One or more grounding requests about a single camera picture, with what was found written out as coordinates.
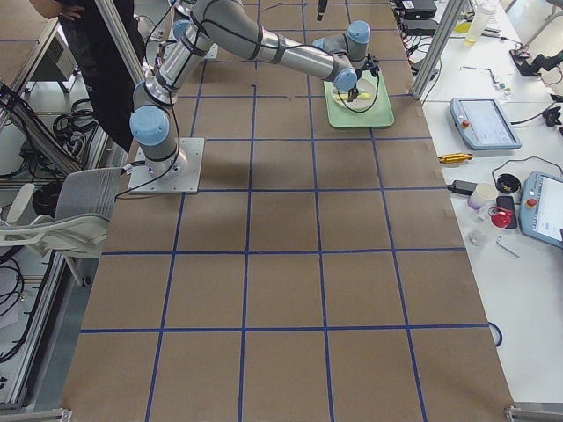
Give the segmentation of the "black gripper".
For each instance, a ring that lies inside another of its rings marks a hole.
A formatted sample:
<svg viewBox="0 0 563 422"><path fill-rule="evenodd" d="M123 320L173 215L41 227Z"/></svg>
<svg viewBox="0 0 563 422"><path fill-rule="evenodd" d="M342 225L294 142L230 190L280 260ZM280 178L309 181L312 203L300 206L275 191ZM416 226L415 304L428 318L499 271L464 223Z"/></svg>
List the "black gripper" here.
<svg viewBox="0 0 563 422"><path fill-rule="evenodd" d="M323 17L326 12L326 8L328 5L328 0L318 0L317 5L317 21L322 21ZM360 94L360 91L355 84L350 90L347 91L347 99L348 100L356 100Z"/></svg>

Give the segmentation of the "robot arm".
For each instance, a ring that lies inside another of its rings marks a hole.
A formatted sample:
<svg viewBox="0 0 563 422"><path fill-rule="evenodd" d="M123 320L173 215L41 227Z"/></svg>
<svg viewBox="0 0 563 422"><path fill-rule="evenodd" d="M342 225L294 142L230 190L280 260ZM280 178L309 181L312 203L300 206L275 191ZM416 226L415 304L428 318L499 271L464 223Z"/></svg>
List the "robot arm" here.
<svg viewBox="0 0 563 422"><path fill-rule="evenodd" d="M302 44L265 29L239 1L197 2L167 59L134 90L129 126L150 179L167 177L181 161L173 105L178 90L213 45L239 58L280 65L353 92L372 66L369 40L369 24L355 21L343 33Z"/></svg>

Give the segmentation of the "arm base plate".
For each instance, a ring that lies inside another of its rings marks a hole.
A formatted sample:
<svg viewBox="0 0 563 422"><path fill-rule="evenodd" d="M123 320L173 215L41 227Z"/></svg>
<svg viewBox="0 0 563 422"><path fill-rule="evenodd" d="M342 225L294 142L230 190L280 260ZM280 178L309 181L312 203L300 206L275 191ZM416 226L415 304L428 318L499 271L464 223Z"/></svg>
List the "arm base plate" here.
<svg viewBox="0 0 563 422"><path fill-rule="evenodd" d="M216 61L218 57L219 47L216 43L214 43L204 56L206 61Z"/></svg>
<svg viewBox="0 0 563 422"><path fill-rule="evenodd" d="M130 174L128 189L131 193L198 193L205 141L200 137L177 140L178 155L173 154L163 162L148 160L141 149L137 150L135 160L143 163Z"/></svg>

